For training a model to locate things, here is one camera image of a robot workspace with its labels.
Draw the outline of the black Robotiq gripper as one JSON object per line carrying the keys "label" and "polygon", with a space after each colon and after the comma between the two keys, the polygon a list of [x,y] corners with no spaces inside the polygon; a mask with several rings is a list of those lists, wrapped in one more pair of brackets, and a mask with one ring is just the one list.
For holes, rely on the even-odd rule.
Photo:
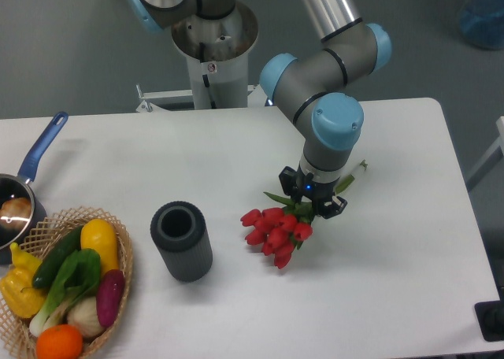
{"label": "black Robotiq gripper", "polygon": [[279,174],[280,185],[283,193],[294,203],[299,203],[303,198],[312,202],[317,215],[323,218],[333,218],[341,214],[347,207],[347,200],[334,195],[336,181],[330,183],[317,182],[313,173],[305,175],[293,168],[286,166]]}

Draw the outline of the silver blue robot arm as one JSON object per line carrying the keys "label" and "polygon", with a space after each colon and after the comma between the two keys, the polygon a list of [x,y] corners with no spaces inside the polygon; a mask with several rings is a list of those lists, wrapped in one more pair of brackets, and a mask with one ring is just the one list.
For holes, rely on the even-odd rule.
{"label": "silver blue robot arm", "polygon": [[[248,55],[258,39],[254,13],[238,0],[128,0],[151,31],[169,29],[187,61],[196,109],[244,107]],[[391,58],[389,35],[366,24],[352,0],[302,0],[321,50],[300,60],[278,54],[262,69],[267,99],[304,137],[297,168],[279,176],[292,202],[309,200],[313,213],[329,219],[346,201],[336,185],[363,125],[361,105],[344,87],[382,68]]]}

